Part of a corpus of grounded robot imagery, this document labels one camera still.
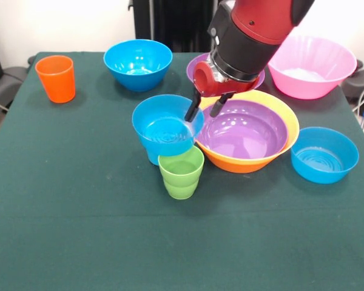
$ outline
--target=pink bowl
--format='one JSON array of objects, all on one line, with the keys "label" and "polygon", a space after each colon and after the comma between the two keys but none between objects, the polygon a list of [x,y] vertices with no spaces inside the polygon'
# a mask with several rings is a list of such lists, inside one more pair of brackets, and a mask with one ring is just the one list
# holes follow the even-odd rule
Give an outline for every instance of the pink bowl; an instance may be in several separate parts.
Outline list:
[{"label": "pink bowl", "polygon": [[[187,67],[186,67],[186,74],[187,74],[187,77],[189,78],[189,80],[190,80],[191,83],[193,83],[193,72],[194,72],[195,65],[197,65],[201,61],[205,61],[208,56],[209,56],[209,53],[203,53],[202,55],[196,56],[187,65]],[[263,83],[263,81],[265,80],[265,77],[266,77],[266,73],[263,70],[259,74],[259,78],[260,78],[259,79],[259,82],[257,82],[257,85],[253,89],[256,89],[257,87],[259,87]]]},{"label": "pink bowl", "polygon": [[353,53],[313,36],[289,36],[268,63],[275,85],[298,99],[325,96],[356,69]]}]

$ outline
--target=bowl rim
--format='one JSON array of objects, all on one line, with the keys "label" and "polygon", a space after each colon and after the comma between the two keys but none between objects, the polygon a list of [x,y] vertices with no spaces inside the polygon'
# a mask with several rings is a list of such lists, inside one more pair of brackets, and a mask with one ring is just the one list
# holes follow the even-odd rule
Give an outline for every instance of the bowl rim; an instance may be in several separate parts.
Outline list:
[{"label": "bowl rim", "polygon": [[[164,48],[166,48],[167,49],[167,51],[169,52],[169,55],[170,55],[170,60],[169,60],[169,62],[166,64],[166,65],[164,65],[164,66],[162,66],[160,69],[158,69],[158,70],[156,70],[156,71],[154,71],[154,72],[151,72],[151,73],[148,73],[148,74],[144,74],[144,75],[128,75],[127,73],[122,73],[122,72],[120,72],[120,71],[117,71],[117,70],[115,70],[115,68],[113,68],[113,67],[111,67],[110,65],[108,65],[108,63],[106,62],[106,60],[105,60],[105,57],[106,57],[106,55],[108,54],[108,52],[109,51],[111,51],[111,49],[113,49],[113,48],[115,48],[115,47],[117,47],[117,46],[119,46],[119,45],[122,45],[122,44],[127,44],[127,43],[129,43],[129,42],[152,42],[152,43],[157,43],[157,44],[159,44],[159,45],[161,45],[162,47],[164,47]],[[162,44],[161,42],[159,42],[159,41],[153,41],[152,39],[130,39],[130,40],[128,40],[128,41],[122,41],[122,42],[119,42],[119,43],[117,43],[117,44],[114,44],[113,46],[111,46],[111,47],[109,47],[106,51],[105,51],[105,53],[104,53],[104,56],[103,56],[103,60],[104,60],[104,64],[105,64],[105,66],[109,69],[109,70],[111,70],[111,71],[113,71],[113,72],[115,72],[115,73],[118,73],[118,74],[120,74],[120,75],[123,75],[123,76],[150,76],[150,75],[153,75],[153,74],[156,74],[156,73],[158,73],[158,72],[160,72],[160,71],[162,71],[163,69],[165,69],[165,68],[167,68],[168,66],[170,66],[170,64],[171,64],[171,62],[172,62],[172,59],[173,59],[173,53],[172,53],[172,51],[171,51],[171,49],[168,47],[168,46],[166,46],[165,44]]]},{"label": "bowl rim", "polygon": [[[149,102],[149,101],[150,101],[150,100],[152,100],[152,99],[159,98],[159,97],[161,97],[161,96],[173,96],[173,97],[183,98],[183,99],[186,99],[186,100],[188,100],[188,101],[192,102],[189,98],[184,97],[184,96],[181,96],[181,95],[176,95],[176,94],[160,94],[160,95],[151,96],[150,98],[147,98],[147,99],[145,99],[145,100],[141,101],[138,105],[136,105],[136,107],[135,107],[135,109],[133,110],[132,115],[131,115],[131,123],[132,123],[133,129],[135,129],[136,133],[137,133],[139,136],[141,136],[142,138],[144,138],[144,139],[146,139],[146,140],[148,140],[148,141],[151,141],[151,142],[154,142],[154,141],[153,141],[152,139],[150,139],[150,138],[148,138],[148,137],[146,137],[146,136],[142,135],[142,134],[138,131],[137,127],[135,126],[135,123],[133,122],[133,116],[135,115],[135,112],[136,112],[136,110],[137,110],[137,108],[138,108],[139,106],[143,105],[143,104],[144,104],[144,103],[146,103],[146,102]],[[204,115],[204,113],[202,112],[202,109],[200,109],[200,108],[198,108],[198,112],[197,112],[197,114],[202,114],[202,115]],[[192,138],[193,140],[195,140],[195,138],[196,138],[196,137],[197,137],[197,135],[201,132],[201,130],[199,130],[198,132],[196,132],[196,133],[194,134],[194,136],[192,136],[191,138]],[[173,144],[173,143],[175,144],[175,143],[177,143],[177,142],[172,142],[172,143],[170,143],[170,142],[157,142],[157,144]]]},{"label": "bowl rim", "polygon": [[[193,83],[193,84],[194,84],[194,81],[193,81],[193,78],[191,78],[191,79],[190,79],[190,76],[189,76],[189,67],[191,66],[191,64],[192,64],[192,63],[193,63],[196,59],[198,59],[198,58],[200,58],[200,57],[202,57],[202,56],[204,56],[204,55],[209,55],[209,54],[210,54],[210,52],[209,52],[209,53],[202,53],[202,54],[200,54],[200,55],[198,55],[198,56],[195,56],[195,57],[194,57],[192,60],[190,60],[190,61],[189,61],[189,63],[187,64],[185,72],[186,72],[186,76],[187,76],[188,80],[189,80],[191,83]],[[261,70],[261,72],[259,73],[259,77],[260,77],[259,82],[258,82],[258,84],[256,85],[256,87],[254,87],[254,89],[259,88],[259,87],[262,85],[262,83],[265,81],[265,79],[266,79],[266,72],[265,72],[265,70],[264,70],[264,69],[263,69],[263,70]]]},{"label": "bowl rim", "polygon": [[197,169],[195,169],[193,172],[187,173],[187,174],[174,174],[174,173],[166,170],[163,167],[163,165],[160,163],[160,160],[162,158],[161,155],[158,156],[159,168],[161,168],[162,170],[164,170],[167,174],[170,174],[170,175],[173,175],[173,176],[177,176],[177,177],[184,177],[184,176],[189,176],[189,175],[196,174],[197,172],[199,172],[200,170],[202,170],[202,167],[204,166],[204,163],[205,163],[205,156],[204,156],[204,153],[202,152],[202,150],[199,147],[197,147],[196,145],[193,145],[188,151],[190,151],[190,150],[198,150],[198,152],[200,153],[200,158],[201,158],[200,166]]},{"label": "bowl rim", "polygon": [[[285,138],[285,140],[284,140],[284,143],[283,144],[281,144],[281,147],[279,148],[279,151],[278,152],[281,152],[283,149],[284,149],[284,147],[286,147],[286,144],[287,144],[287,141],[288,141],[288,139],[289,139],[289,130],[288,130],[288,128],[287,128],[287,125],[286,125],[286,123],[285,123],[285,121],[283,120],[283,118],[278,114],[278,113],[276,113],[275,111],[273,111],[273,109],[271,109],[271,108],[269,108],[268,106],[265,106],[265,105],[263,105],[263,104],[260,104],[260,103],[258,103],[258,102],[255,102],[255,101],[250,101],[250,100],[242,100],[242,99],[230,99],[230,100],[228,100],[227,101],[227,104],[229,103],[229,102],[248,102],[248,103],[253,103],[253,104],[255,104],[255,105],[257,105],[258,107],[263,107],[263,108],[266,108],[266,109],[268,109],[270,112],[271,112],[271,114],[273,114],[273,115],[276,115],[276,117],[283,123],[283,125],[285,126],[285,129],[286,129],[286,138]],[[210,109],[210,107],[212,107],[214,104],[211,104],[211,105],[209,105],[209,106],[207,106],[207,107],[205,107],[205,109],[203,109],[202,110],[202,112],[203,112],[203,114],[205,114],[205,110],[209,110]],[[241,158],[234,158],[234,159],[241,159],[241,160],[258,160],[258,159],[264,159],[264,158],[266,158],[265,156],[264,157],[262,157],[262,158],[257,158],[257,159],[241,159]]]},{"label": "bowl rim", "polygon": [[[246,97],[244,97],[244,96],[245,96],[245,94],[248,94],[250,92],[258,92],[259,94],[266,95],[266,96],[268,96],[268,98],[271,98],[271,99],[275,100],[276,102],[279,102],[283,107],[286,107],[288,110],[290,110],[290,112],[292,112],[292,114],[294,116],[294,121],[296,122],[296,125],[297,125],[297,133],[294,136],[294,140],[292,140],[287,146],[285,145],[284,148],[280,152],[275,153],[275,154],[273,154],[271,156],[266,156],[264,158],[259,158],[259,159],[238,159],[238,158],[231,158],[230,156],[225,156],[225,155],[222,155],[220,153],[216,153],[213,150],[205,147],[202,143],[200,143],[197,139],[195,139],[197,144],[204,150],[204,152],[209,152],[210,155],[213,156],[214,158],[220,158],[222,161],[224,161],[226,163],[231,163],[231,161],[238,161],[238,162],[241,162],[241,164],[238,164],[238,165],[246,166],[247,165],[247,164],[245,164],[246,162],[247,163],[254,162],[254,163],[259,163],[259,164],[264,163],[264,162],[270,162],[273,159],[277,158],[278,156],[280,156],[280,155],[284,154],[285,152],[287,152],[295,144],[295,142],[297,141],[298,136],[299,136],[299,120],[298,120],[297,115],[290,108],[290,106],[288,106],[285,102],[283,102],[281,99],[275,97],[274,95],[271,95],[271,94],[268,94],[266,92],[262,92],[262,91],[259,91],[259,90],[251,90],[251,91],[247,91],[247,92],[238,93],[238,94],[235,94],[234,97],[236,97],[237,100],[247,100],[247,99],[245,99]],[[219,98],[218,96],[212,97],[213,103],[218,98]],[[200,106],[200,108],[202,110],[204,110],[206,107],[209,107],[212,104],[204,105],[203,107]]]},{"label": "bowl rim", "polygon": [[[44,61],[48,61],[49,59],[66,59],[69,61],[70,66],[58,73],[44,73],[42,71],[40,71],[40,69],[38,68]],[[68,71],[70,71],[73,68],[74,62],[73,59],[69,56],[66,55],[50,55],[50,56],[46,56],[44,58],[41,58],[36,64],[35,64],[35,70],[38,74],[40,75],[44,75],[44,76],[58,76],[58,75],[62,75],[67,73]]]},{"label": "bowl rim", "polygon": [[326,84],[326,83],[332,83],[332,82],[339,82],[339,81],[349,77],[351,74],[353,74],[354,70],[357,67],[357,58],[353,54],[353,52],[350,49],[348,49],[347,47],[345,47],[344,45],[337,42],[337,41],[332,41],[331,39],[324,38],[324,37],[321,37],[321,36],[314,36],[314,35],[289,35],[286,39],[290,39],[290,38],[293,38],[293,39],[298,39],[298,38],[320,39],[320,40],[323,40],[323,41],[330,42],[331,44],[336,44],[336,45],[340,46],[341,48],[343,48],[344,50],[346,50],[352,56],[352,60],[354,61],[353,62],[353,68],[352,68],[350,73],[347,73],[347,74],[343,75],[341,78],[324,80],[324,81],[305,80],[305,79],[302,79],[302,78],[286,75],[286,74],[283,73],[283,71],[276,68],[276,66],[274,66],[272,64],[272,60],[275,58],[275,55],[276,55],[276,53],[275,53],[273,55],[273,57],[270,59],[270,61],[268,62],[267,66],[268,66],[269,69],[273,69],[276,72],[280,73],[281,75],[285,75],[285,76],[287,76],[289,78],[292,78],[292,79],[295,79],[295,80],[298,80],[298,81],[309,82],[309,83],[324,83],[324,84]]},{"label": "bowl rim", "polygon": [[359,160],[360,160],[360,153],[359,153],[359,149],[357,148],[357,146],[356,146],[356,144],[349,138],[349,137],[347,137],[346,135],[344,135],[343,133],[341,133],[341,132],[339,132],[338,130],[334,130],[334,129],[330,129],[329,127],[322,127],[322,126],[310,126],[310,127],[304,127],[304,128],[302,128],[300,131],[299,131],[299,134],[301,134],[301,132],[305,132],[305,131],[308,131],[308,130],[315,130],[315,129],[317,129],[317,130],[323,130],[324,132],[330,132],[330,133],[334,133],[334,134],[336,134],[336,135],[340,135],[341,137],[343,137],[343,138],[345,138],[345,140],[349,143],[349,144],[351,144],[355,149],[356,149],[356,161],[355,161],[355,163],[351,166],[351,167],[349,167],[349,168],[347,168],[347,169],[345,169],[345,170],[341,170],[341,171],[334,171],[334,172],[332,172],[332,171],[325,171],[325,170],[320,170],[320,169],[317,169],[317,168],[315,168],[315,167],[312,167],[312,166],[310,166],[310,165],[308,165],[308,164],[306,164],[305,162],[303,162],[300,158],[298,158],[298,156],[296,155],[296,153],[295,153],[295,150],[294,150],[294,148],[293,147],[291,147],[291,156],[292,157],[294,157],[294,158],[296,158],[298,161],[300,161],[303,165],[306,165],[307,167],[309,167],[310,169],[313,169],[313,170],[315,170],[315,171],[318,171],[318,172],[320,172],[320,173],[326,173],[326,174],[341,174],[341,173],[348,173],[349,171],[351,171],[356,165],[357,165],[357,163],[359,162]]}]

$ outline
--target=table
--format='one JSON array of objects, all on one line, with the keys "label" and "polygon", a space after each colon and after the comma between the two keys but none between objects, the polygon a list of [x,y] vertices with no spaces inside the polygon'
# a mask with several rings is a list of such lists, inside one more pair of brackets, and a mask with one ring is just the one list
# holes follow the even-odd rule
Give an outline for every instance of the table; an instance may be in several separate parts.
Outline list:
[{"label": "table", "polygon": [[[40,59],[49,53],[40,53]],[[31,70],[0,130],[0,291],[364,291],[364,134],[342,91],[314,101],[278,96],[301,127],[358,146],[337,184],[308,182],[286,153],[261,171],[224,172],[207,159],[197,191],[170,198],[131,125],[161,93],[191,96],[174,54],[146,93],[117,84],[102,53],[68,53],[76,98],[52,104]]]}]

